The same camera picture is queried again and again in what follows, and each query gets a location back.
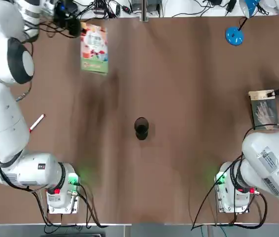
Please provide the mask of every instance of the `red marker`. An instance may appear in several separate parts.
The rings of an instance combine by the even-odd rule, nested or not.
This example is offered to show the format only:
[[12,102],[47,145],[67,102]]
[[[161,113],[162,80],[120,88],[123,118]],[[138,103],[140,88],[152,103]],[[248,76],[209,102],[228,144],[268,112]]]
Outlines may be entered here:
[[44,119],[45,114],[42,114],[35,122],[34,124],[30,127],[29,132],[31,133],[32,130],[39,124],[39,122],[42,121],[42,119]]

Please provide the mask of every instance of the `small black cup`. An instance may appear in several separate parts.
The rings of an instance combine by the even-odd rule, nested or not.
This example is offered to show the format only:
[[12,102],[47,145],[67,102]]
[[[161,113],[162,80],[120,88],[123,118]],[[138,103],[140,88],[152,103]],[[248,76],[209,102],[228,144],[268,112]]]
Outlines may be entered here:
[[139,140],[145,140],[148,136],[149,123],[144,117],[138,118],[134,123],[136,137]]

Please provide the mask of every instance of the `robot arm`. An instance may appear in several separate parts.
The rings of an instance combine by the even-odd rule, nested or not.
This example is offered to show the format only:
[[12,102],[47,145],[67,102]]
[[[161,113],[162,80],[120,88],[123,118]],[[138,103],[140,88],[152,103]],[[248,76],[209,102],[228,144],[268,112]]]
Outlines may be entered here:
[[250,134],[243,141],[243,154],[242,161],[224,163],[216,175],[216,179],[222,177],[216,185],[220,212],[243,213],[253,187],[279,199],[279,131]]
[[279,198],[279,132],[256,132],[247,136],[243,154],[241,175],[244,181]]
[[72,183],[78,182],[78,176],[70,164],[58,163],[52,154],[26,150],[29,128],[8,87],[30,82],[34,75],[32,57],[20,41],[24,14],[30,13],[20,13],[16,6],[0,0],[0,183],[7,185],[6,179],[14,186],[46,186],[50,210],[76,213],[78,197],[74,200],[68,191],[76,190]]

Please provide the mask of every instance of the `wooden table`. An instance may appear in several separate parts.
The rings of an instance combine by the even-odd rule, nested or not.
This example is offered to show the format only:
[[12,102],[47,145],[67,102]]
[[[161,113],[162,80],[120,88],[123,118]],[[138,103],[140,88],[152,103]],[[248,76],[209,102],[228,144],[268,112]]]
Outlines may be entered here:
[[[28,149],[71,163],[102,223],[191,223],[189,208],[194,218],[220,165],[241,152],[251,126],[247,92],[279,87],[279,16],[250,19],[234,47],[224,32],[238,21],[106,21],[106,77],[80,70],[79,39],[42,32],[33,89],[20,106],[28,125],[46,118]],[[138,117],[150,123],[145,141],[135,136]],[[279,223],[279,201],[267,199],[267,222]],[[238,221],[259,222],[256,210]],[[80,202],[79,214],[64,218],[85,223],[85,213]],[[231,218],[222,214],[218,222]],[[197,222],[215,221],[212,195]],[[32,195],[0,185],[0,223],[43,220]]]

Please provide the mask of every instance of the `blue lamp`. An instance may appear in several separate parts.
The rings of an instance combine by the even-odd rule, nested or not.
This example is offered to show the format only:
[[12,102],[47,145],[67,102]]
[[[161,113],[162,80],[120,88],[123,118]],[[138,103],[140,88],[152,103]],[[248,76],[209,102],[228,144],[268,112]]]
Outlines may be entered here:
[[233,26],[226,30],[225,37],[230,44],[235,46],[242,44],[244,40],[242,27],[245,24],[245,22],[248,20],[248,18],[250,18],[253,15],[254,10],[256,9],[256,6],[259,2],[260,0],[239,0],[240,8],[244,13],[246,19],[242,22],[239,28]]

